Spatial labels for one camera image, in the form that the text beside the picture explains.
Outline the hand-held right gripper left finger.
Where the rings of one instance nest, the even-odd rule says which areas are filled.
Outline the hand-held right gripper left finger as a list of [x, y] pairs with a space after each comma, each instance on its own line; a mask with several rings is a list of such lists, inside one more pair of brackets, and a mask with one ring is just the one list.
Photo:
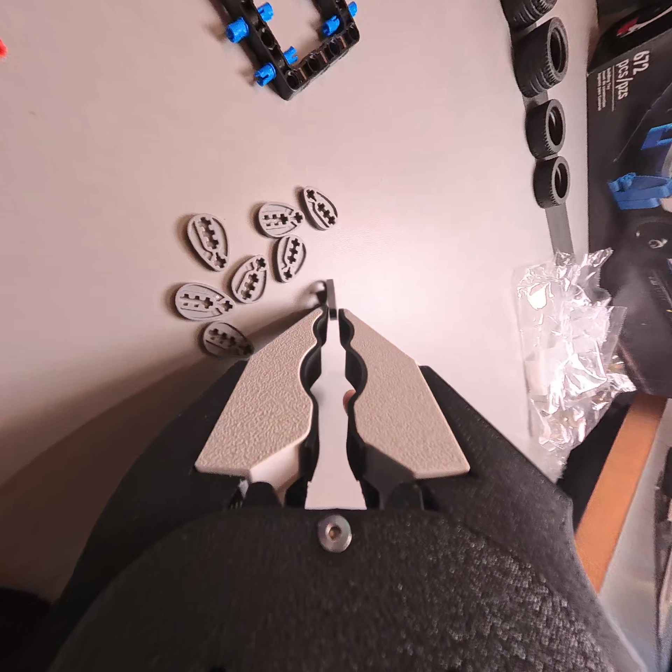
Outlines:
[[249, 357], [199, 453], [200, 474], [266, 483], [286, 507], [305, 509], [320, 456], [319, 404], [329, 310], [313, 309]]

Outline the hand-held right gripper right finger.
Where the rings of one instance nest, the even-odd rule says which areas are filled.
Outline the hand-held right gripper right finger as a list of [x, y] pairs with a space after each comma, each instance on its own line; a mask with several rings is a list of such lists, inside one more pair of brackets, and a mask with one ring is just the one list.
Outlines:
[[421, 367], [350, 310], [339, 311], [349, 467], [368, 509], [398, 487], [463, 476], [470, 465]]

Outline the single grey oval lego cam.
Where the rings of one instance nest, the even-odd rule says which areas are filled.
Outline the single grey oval lego cam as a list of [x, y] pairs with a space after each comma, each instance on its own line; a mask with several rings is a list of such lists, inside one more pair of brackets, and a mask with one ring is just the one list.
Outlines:
[[309, 307], [326, 308], [330, 321], [336, 321], [338, 319], [335, 284], [332, 279], [315, 281], [309, 286], [308, 295], [310, 299]]

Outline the pile of grey lego cams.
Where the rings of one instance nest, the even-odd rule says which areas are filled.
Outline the pile of grey lego cams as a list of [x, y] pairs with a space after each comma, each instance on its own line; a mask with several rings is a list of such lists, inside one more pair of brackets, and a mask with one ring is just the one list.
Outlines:
[[[185, 283], [175, 290], [175, 312], [182, 318], [204, 323], [202, 349], [217, 358], [247, 359], [255, 346], [228, 319], [237, 306], [249, 306], [263, 298], [270, 278], [283, 284], [296, 279], [307, 262], [307, 245], [298, 231], [308, 222], [319, 231], [332, 229], [339, 220], [337, 206], [323, 191], [306, 186], [299, 193], [300, 207], [283, 202], [264, 202], [254, 212], [256, 231], [272, 240], [271, 254], [250, 255], [237, 266], [228, 289], [205, 283]], [[215, 273], [230, 263], [229, 238], [223, 222], [211, 214], [195, 214], [185, 223], [191, 248]], [[317, 342], [325, 341], [329, 317], [326, 308], [315, 307]]]

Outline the black lego set box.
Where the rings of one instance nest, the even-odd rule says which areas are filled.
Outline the black lego set box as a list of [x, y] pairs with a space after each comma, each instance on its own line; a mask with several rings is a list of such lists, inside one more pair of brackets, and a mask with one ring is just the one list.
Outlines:
[[635, 386], [671, 398], [671, 2], [599, 1], [587, 67], [590, 251]]

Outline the clear plastic bag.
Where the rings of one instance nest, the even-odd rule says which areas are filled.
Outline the clear plastic bag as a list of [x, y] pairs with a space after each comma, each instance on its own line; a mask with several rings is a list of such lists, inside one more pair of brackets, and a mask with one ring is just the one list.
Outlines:
[[617, 396], [636, 390], [618, 353], [627, 309], [600, 284], [613, 253], [558, 252], [517, 282], [530, 459], [553, 482]]

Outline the grey table with wooden edge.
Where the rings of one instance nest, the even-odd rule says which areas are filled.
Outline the grey table with wooden edge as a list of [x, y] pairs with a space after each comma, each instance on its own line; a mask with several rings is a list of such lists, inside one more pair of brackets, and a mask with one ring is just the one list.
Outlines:
[[671, 614], [659, 596], [671, 543], [661, 489], [671, 457], [671, 400], [638, 395], [575, 534], [589, 582], [643, 671], [671, 662]]

